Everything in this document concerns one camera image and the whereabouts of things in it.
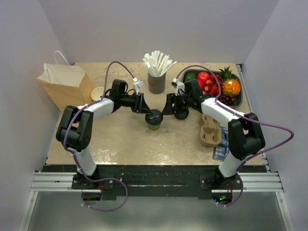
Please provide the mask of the black coffee cup lid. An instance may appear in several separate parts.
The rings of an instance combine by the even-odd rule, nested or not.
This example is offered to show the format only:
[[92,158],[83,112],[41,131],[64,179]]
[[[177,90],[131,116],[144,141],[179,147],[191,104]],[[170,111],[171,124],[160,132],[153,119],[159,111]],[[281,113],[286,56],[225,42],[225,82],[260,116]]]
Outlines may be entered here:
[[178,120],[184,120],[188,117],[189,111],[177,111],[174,113],[174,116]]

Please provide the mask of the green paper coffee cup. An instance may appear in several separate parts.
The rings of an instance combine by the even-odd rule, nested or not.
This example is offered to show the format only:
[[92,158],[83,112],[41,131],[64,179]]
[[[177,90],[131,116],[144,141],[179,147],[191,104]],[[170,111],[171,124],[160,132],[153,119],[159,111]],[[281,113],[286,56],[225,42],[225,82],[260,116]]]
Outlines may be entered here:
[[147,123],[147,125],[148,125],[148,128],[150,129],[150,130],[153,130],[153,131],[155,131],[155,130],[158,130],[159,128],[160,128],[160,126],[161,126],[161,122],[155,122],[155,123]]

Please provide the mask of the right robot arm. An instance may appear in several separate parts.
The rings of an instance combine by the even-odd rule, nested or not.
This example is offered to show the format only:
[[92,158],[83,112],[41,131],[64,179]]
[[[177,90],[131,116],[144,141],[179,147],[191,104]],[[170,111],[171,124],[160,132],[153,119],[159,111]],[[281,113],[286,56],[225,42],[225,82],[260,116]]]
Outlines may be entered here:
[[162,115],[179,116],[192,108],[227,127],[229,153],[214,174],[215,185],[226,189],[246,158],[265,147],[258,117],[253,113],[243,114],[233,110],[220,103],[213,95],[203,94],[196,79],[183,83],[174,78],[171,85],[176,91],[167,94]]

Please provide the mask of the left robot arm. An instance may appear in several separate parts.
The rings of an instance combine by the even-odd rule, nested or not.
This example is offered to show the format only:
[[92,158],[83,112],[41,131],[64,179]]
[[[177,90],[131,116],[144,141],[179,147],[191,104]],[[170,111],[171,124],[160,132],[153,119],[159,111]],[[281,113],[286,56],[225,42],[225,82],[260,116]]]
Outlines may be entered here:
[[82,182],[89,189],[96,188],[100,183],[100,177],[95,174],[97,165],[88,148],[93,122],[115,112],[120,107],[128,107],[138,114],[150,115],[152,113],[145,102],[144,94],[139,92],[144,81],[136,78],[133,81],[132,95],[126,90],[127,82],[116,79],[111,89],[108,90],[108,95],[104,93],[98,100],[83,106],[67,106],[63,112],[56,139],[66,151],[72,154],[77,171],[84,175]]

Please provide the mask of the blue razor blister pack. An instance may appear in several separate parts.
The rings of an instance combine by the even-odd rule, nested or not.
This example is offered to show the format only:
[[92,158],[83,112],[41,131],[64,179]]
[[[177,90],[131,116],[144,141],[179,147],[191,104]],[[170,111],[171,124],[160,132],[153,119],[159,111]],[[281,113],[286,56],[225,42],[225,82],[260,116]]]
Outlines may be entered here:
[[217,161],[224,161],[229,153],[229,138],[228,130],[225,127],[220,126],[221,130],[221,142],[218,146],[214,147],[212,158]]

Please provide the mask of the grey straw holder cup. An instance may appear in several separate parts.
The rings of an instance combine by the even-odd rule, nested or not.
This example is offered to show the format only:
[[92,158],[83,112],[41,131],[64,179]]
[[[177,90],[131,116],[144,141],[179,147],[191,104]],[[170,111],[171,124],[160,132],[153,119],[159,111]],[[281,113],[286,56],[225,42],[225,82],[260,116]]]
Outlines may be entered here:
[[148,75],[148,90],[153,94],[161,94],[165,91],[166,87],[166,73],[160,77],[154,77],[150,74]]

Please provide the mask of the green lime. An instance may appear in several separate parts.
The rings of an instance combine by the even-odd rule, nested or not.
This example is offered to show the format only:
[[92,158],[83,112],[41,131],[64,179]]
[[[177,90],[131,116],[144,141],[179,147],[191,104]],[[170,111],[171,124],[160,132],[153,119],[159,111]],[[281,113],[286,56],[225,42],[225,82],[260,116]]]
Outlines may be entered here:
[[188,73],[184,76],[184,81],[186,82],[186,81],[194,80],[196,78],[197,76],[195,73]]

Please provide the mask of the red apple with stem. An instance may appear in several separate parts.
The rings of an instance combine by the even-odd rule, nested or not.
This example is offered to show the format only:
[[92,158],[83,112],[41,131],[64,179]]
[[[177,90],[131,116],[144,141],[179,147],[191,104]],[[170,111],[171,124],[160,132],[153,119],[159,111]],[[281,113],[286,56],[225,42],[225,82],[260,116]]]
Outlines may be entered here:
[[207,73],[207,72],[200,72],[197,75],[197,79],[200,80],[200,81],[203,81],[203,82],[207,82],[208,80],[210,80],[209,73]]

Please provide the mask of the white wrapped straws bundle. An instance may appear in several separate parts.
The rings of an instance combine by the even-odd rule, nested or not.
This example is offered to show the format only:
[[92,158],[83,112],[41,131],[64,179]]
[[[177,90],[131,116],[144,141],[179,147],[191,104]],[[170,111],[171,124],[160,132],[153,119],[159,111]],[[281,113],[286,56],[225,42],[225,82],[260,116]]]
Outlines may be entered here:
[[145,71],[153,77],[163,76],[177,61],[170,59],[170,56],[161,51],[146,53],[142,58]]

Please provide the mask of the brown pulp cup carrier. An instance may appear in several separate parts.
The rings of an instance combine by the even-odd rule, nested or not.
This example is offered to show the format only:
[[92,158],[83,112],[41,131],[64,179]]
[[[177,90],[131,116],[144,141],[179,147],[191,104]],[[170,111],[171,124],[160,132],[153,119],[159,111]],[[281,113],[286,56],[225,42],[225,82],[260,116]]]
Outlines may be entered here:
[[203,125],[200,128],[200,141],[205,147],[216,147],[221,142],[221,129],[220,123],[214,118],[202,114]]

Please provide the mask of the dark purple grape bunch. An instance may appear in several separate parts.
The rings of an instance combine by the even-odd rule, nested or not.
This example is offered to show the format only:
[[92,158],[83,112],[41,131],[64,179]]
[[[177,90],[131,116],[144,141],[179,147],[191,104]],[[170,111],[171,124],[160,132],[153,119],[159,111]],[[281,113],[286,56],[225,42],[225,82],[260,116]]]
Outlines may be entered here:
[[229,107],[235,106],[235,98],[233,96],[222,94],[218,100]]

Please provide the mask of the small orange pineapple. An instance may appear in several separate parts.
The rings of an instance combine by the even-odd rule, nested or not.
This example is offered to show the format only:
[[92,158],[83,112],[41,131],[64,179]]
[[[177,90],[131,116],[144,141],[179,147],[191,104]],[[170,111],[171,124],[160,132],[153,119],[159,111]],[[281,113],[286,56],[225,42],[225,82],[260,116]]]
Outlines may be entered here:
[[240,81],[234,77],[232,70],[230,70],[230,66],[220,69],[220,77],[223,80],[222,92],[225,95],[237,97],[241,92],[241,84]]

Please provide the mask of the grey fruit tray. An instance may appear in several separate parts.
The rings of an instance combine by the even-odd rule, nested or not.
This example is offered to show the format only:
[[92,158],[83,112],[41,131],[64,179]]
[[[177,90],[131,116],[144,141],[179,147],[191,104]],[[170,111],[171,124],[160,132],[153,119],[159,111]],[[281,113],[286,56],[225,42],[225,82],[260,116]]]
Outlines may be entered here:
[[[206,70],[198,70],[198,69],[187,69],[187,70],[185,70],[184,72],[183,72],[183,74],[182,74],[182,81],[183,82],[185,82],[184,81],[184,76],[186,75],[186,74],[188,74],[188,73],[195,73],[196,74],[196,76],[200,73],[200,72],[207,72],[207,73],[209,73],[209,75],[214,75],[214,78],[216,79],[216,81],[218,82],[218,79],[216,78],[216,75],[219,75],[220,76],[220,71],[218,70],[218,71],[212,71],[212,72],[209,72],[209,71],[206,71]],[[203,90],[203,87],[204,87],[204,82],[203,81],[200,81],[200,80],[198,80],[198,82],[199,82],[199,86],[200,86],[200,88],[201,88],[201,90]],[[222,94],[224,94],[223,92],[222,92],[222,86],[220,87],[218,87],[218,89],[219,89],[219,93],[218,93],[218,95],[217,96],[220,96],[220,95],[222,95]],[[237,108],[237,107],[239,107],[241,104],[242,104],[242,100],[243,100],[243,96],[242,96],[242,91],[240,92],[240,94],[237,96],[237,97],[235,97],[235,106],[232,106],[232,108]]]

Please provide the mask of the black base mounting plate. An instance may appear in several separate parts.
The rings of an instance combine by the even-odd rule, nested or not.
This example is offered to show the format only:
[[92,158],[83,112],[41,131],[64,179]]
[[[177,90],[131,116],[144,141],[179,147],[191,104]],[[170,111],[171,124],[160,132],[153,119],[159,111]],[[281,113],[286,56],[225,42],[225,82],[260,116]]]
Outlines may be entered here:
[[116,200],[120,196],[194,197],[230,202],[232,192],[241,188],[232,177],[213,182],[217,166],[123,166],[98,165],[90,182],[73,165],[44,166],[41,175],[56,185],[67,182],[66,189],[81,191],[86,201]]

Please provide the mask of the brown paper bag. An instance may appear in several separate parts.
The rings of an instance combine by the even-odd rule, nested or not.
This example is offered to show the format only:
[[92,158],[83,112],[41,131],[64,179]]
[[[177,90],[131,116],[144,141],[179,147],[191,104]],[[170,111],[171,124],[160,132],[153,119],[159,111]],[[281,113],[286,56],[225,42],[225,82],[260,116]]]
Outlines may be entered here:
[[92,102],[94,85],[80,66],[45,63],[43,69],[37,80],[60,110]]

